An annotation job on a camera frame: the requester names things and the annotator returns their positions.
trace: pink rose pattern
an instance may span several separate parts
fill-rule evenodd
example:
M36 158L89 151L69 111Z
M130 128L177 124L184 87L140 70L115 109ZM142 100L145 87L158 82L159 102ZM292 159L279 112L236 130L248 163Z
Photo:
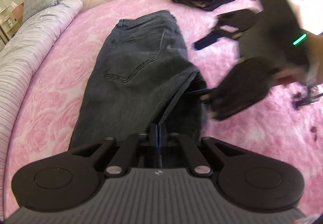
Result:
M67 150L82 103L87 80L105 38L122 18L137 18L169 10L177 18L188 47L209 87L216 86L237 58L237 43L226 38L202 51L192 43L214 26L216 15L253 8L257 0L236 0L205 12L170 0L115 0L79 14L58 38L33 76L12 131L4 178L4 213L18 205L12 176L22 166ZM306 189L299 208L306 214L323 211L323 104L301 111L291 107L299 88L275 87L262 102L222 122L209 121L204 136L293 164L303 174ZM317 128L317 138L310 131Z

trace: gray jeans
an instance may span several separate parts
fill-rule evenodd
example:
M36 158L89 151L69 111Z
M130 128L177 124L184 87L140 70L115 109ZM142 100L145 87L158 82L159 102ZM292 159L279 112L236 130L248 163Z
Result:
M70 148L107 136L124 140L150 123L198 139L202 107L184 92L205 86L168 11L122 19L98 54Z

